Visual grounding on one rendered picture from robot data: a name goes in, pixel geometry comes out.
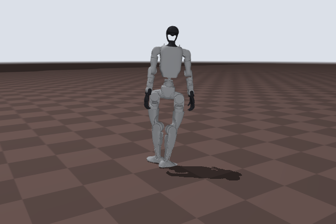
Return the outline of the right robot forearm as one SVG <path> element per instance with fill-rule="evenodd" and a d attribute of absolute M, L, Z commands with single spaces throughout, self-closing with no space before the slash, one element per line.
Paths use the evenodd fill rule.
<path fill-rule="evenodd" d="M 190 95 L 190 91 L 193 91 L 193 74 L 191 71 L 191 77 L 186 78 L 186 82 L 187 82 L 187 94 Z"/>

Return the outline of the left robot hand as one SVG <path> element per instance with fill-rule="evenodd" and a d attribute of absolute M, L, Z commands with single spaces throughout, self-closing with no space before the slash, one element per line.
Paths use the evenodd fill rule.
<path fill-rule="evenodd" d="M 149 95 L 151 95 L 151 92 L 152 92 L 152 89 L 148 89 L 148 92 L 146 93 L 145 92 L 145 98 L 144 98 L 144 106 L 147 108 L 147 109 L 150 109 L 150 107 L 149 107 L 149 103 L 148 103 L 148 101 L 149 101 Z"/>

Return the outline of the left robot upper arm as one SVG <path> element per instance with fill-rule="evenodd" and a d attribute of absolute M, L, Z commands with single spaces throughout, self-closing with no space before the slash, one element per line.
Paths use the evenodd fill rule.
<path fill-rule="evenodd" d="M 157 73 L 157 68 L 156 68 L 156 65 L 157 65 L 157 60 L 158 60 L 158 54 L 160 54 L 161 52 L 161 48 L 162 47 L 154 47 L 152 49 L 152 52 L 151 52 L 151 60 L 150 60 L 150 63 L 151 63 L 151 74 L 156 74 Z"/>

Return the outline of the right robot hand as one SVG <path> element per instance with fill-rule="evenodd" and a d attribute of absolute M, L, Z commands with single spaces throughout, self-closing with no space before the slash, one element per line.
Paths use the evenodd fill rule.
<path fill-rule="evenodd" d="M 195 101 L 194 101 L 194 92 L 193 91 L 190 91 L 190 95 L 188 95 L 189 96 L 189 98 L 190 98 L 190 102 L 189 102 L 189 104 L 188 104 L 188 106 L 191 104 L 191 106 L 190 106 L 190 108 L 188 109 L 188 111 L 191 111 L 191 110 L 193 110 L 194 109 L 194 107 L 195 107 Z"/>

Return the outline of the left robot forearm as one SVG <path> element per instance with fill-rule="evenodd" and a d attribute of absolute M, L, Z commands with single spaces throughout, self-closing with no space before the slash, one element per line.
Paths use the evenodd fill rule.
<path fill-rule="evenodd" d="M 148 92 L 148 89 L 152 89 L 153 88 L 153 83 L 154 83 L 154 78 L 155 76 L 153 74 L 151 74 L 151 67 L 148 68 L 148 80 L 147 80 L 147 84 L 146 84 L 146 93 Z"/>

